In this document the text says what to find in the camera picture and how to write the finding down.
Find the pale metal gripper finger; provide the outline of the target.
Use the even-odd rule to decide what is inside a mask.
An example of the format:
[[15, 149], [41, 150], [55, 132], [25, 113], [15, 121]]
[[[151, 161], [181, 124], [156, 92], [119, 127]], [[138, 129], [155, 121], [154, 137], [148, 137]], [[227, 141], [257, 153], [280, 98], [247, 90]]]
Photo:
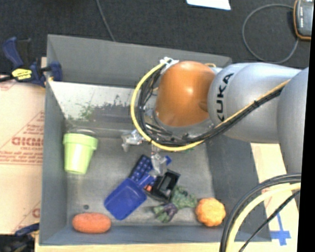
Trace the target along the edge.
[[141, 136], [138, 130], [134, 129], [130, 132], [124, 132], [121, 134], [122, 149], [127, 152], [130, 146], [139, 146], [145, 142], [145, 138]]
[[162, 175], [167, 165], [166, 157], [157, 152], [151, 154], [152, 175]]

